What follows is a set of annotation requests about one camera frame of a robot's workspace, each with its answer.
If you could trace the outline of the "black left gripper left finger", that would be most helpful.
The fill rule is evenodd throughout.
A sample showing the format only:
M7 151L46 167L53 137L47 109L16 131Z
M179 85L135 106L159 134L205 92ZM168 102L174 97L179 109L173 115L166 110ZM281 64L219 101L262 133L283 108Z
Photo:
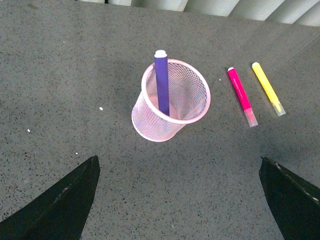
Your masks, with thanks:
M2 240L78 240L100 177L92 156L25 207L0 223Z

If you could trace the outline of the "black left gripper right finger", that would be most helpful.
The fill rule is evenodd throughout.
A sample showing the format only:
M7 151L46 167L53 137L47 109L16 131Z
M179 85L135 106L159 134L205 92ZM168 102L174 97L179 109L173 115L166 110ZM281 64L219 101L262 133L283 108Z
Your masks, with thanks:
M320 188L278 162L262 157L259 178L285 240L320 238Z

